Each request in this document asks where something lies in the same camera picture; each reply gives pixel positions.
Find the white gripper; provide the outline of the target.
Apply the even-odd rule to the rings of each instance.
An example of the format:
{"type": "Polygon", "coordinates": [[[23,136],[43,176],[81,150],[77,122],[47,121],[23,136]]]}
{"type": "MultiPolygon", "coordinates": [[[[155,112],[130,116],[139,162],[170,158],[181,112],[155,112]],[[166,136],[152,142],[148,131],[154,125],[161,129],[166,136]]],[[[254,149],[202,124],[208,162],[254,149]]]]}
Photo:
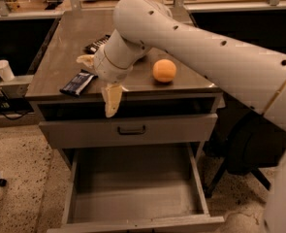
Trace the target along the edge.
{"type": "Polygon", "coordinates": [[[122,86],[112,83],[122,83],[130,73],[131,68],[121,69],[112,64],[105,55],[104,45],[100,46],[94,55],[80,55],[76,62],[84,64],[90,70],[94,69],[98,78],[108,83],[101,89],[101,92],[105,102],[106,117],[113,117],[119,108],[122,86]]]}

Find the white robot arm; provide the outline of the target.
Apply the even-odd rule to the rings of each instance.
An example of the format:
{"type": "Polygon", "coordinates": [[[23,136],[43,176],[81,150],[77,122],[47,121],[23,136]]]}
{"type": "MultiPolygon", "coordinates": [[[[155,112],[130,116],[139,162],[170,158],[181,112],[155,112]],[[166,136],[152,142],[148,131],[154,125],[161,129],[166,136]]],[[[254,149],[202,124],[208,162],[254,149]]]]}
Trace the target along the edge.
{"type": "MultiPolygon", "coordinates": [[[[120,0],[112,20],[114,31],[92,63],[106,83],[107,117],[116,114],[121,84],[134,63],[157,48],[286,131],[286,54],[183,24],[165,5],[149,0],[120,0]]],[[[265,208],[263,233],[286,233],[286,151],[265,208]]]]}

